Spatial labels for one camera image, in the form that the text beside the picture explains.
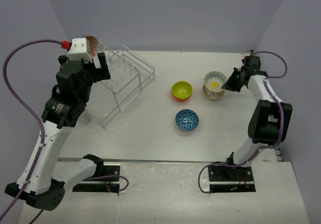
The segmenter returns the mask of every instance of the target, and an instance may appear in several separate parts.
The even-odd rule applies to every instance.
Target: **black mounting bracket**
[[[208,167],[211,193],[255,192],[252,168]]]
[[[54,210],[65,195],[64,184],[64,182],[51,179],[51,186],[45,193],[36,195],[33,191],[30,193],[23,192],[19,199],[25,200],[26,204],[36,209]],[[12,197],[16,197],[19,191],[19,185],[15,182],[8,184],[5,189],[5,193]]]
[[[108,175],[119,175],[119,165],[102,165],[99,171],[93,177],[108,176]],[[86,183],[79,183],[72,189],[73,192],[111,192],[119,193],[119,177],[106,178],[101,180],[86,181]]]

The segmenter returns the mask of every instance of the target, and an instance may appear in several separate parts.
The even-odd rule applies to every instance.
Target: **yellow bowl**
[[[193,87],[190,83],[185,81],[180,81],[174,83],[172,86],[172,94],[175,98],[178,99],[187,99],[193,93]]]

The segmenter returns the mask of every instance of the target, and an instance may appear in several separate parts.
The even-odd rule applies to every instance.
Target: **wire dish rack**
[[[105,128],[150,82],[155,82],[155,67],[124,45],[112,51],[100,43],[98,52],[105,53],[111,79],[92,86],[90,101],[79,120],[85,125],[95,120]],[[99,62],[97,55],[93,59]]]

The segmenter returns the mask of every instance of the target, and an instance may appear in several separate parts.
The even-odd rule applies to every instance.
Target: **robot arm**
[[[280,132],[280,110],[276,101],[281,103],[284,112],[284,126],[281,141],[284,141],[292,113],[292,106],[284,103],[273,91],[266,72],[260,70],[260,58],[248,56],[243,60],[240,69],[234,68],[234,72],[223,85],[223,89],[240,91],[246,86],[257,102],[248,126],[248,138],[244,144],[231,154],[226,164],[241,165],[241,168],[251,166],[251,162],[260,154],[262,147],[273,147],[277,143]]]
[[[100,67],[97,68],[90,56],[89,42],[86,38],[73,39],[68,50],[68,56],[58,58],[61,64],[56,75],[58,84],[53,87],[52,97],[47,101],[42,114],[45,141],[41,144],[39,135],[23,174],[16,183],[8,184],[6,187],[6,193],[16,197],[26,185],[19,198],[38,209],[55,209],[65,191],[88,177],[100,176],[103,169],[103,161],[100,158],[87,155],[71,169],[52,176],[61,149],[85,110],[92,84],[110,79],[104,53],[97,54],[100,63]],[[27,182],[27,175],[32,169],[39,147],[41,153]]]

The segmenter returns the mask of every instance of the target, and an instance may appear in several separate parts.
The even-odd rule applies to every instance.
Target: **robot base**
[[[104,165],[101,176],[119,175],[120,165]],[[119,177],[112,177],[98,181],[82,181],[75,185],[73,192],[112,192],[119,193]]]
[[[208,171],[211,193],[256,191],[251,167],[211,166]]]

